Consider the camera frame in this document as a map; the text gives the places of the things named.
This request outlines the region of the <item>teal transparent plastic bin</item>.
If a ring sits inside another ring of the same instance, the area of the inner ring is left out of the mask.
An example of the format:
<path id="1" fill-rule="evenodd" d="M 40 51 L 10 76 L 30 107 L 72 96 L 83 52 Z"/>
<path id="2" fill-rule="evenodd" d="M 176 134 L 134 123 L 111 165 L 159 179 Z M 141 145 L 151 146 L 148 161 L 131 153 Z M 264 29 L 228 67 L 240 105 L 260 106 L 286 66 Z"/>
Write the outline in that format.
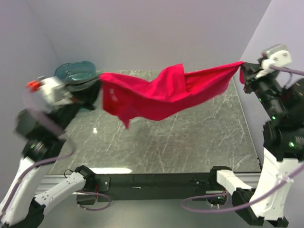
<path id="1" fill-rule="evenodd" d="M 54 73 L 65 84 L 66 82 L 97 78 L 95 65 L 88 61 L 66 63 L 58 67 Z"/>

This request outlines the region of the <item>red t-shirt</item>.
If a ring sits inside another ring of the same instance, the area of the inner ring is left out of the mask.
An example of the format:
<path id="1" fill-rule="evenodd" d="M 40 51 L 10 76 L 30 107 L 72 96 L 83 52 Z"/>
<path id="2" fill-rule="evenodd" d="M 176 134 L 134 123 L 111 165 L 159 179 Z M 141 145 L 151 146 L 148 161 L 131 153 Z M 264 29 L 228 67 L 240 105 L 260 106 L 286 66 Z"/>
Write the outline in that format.
<path id="1" fill-rule="evenodd" d="M 152 81 L 103 73 L 99 76 L 103 109 L 117 116 L 126 128 L 136 117 L 160 121 L 224 93 L 242 64 L 238 61 L 189 73 L 183 64 L 176 64 L 162 70 Z"/>

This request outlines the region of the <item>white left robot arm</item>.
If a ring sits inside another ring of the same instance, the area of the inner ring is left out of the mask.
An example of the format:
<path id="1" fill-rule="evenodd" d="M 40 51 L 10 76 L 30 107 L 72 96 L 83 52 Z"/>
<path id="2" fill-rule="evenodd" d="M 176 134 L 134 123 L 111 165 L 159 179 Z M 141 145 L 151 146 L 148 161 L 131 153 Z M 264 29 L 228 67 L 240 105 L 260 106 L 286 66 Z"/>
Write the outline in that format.
<path id="1" fill-rule="evenodd" d="M 15 131 L 27 143 L 16 176 L 0 205 L 3 228 L 36 228 L 72 193 L 93 194 L 97 189 L 95 173 L 80 166 L 57 185 L 36 193 L 54 163 L 63 159 L 62 147 L 67 144 L 72 152 L 76 151 L 76 144 L 66 134 L 66 128 L 80 109 L 95 109 L 100 80 L 95 77 L 62 81 L 53 76 L 31 81 L 26 87 L 27 108 L 19 113 Z"/>

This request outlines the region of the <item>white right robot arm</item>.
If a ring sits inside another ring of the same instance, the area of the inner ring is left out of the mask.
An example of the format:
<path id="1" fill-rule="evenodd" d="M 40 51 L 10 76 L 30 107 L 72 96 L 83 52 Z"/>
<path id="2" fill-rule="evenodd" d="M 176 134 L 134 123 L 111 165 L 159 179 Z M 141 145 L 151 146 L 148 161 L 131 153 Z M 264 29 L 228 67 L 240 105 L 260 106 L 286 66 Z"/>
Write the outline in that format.
<path id="1" fill-rule="evenodd" d="M 209 186 L 223 187 L 232 196 L 237 214 L 249 225 L 265 221 L 285 228 L 285 200 L 292 178 L 304 167 L 304 81 L 290 87 L 277 82 L 278 71 L 258 77 L 259 64 L 244 63 L 245 93 L 255 93 L 269 116 L 263 126 L 264 162 L 256 188 L 241 181 L 225 166 L 214 166 L 209 173 Z"/>

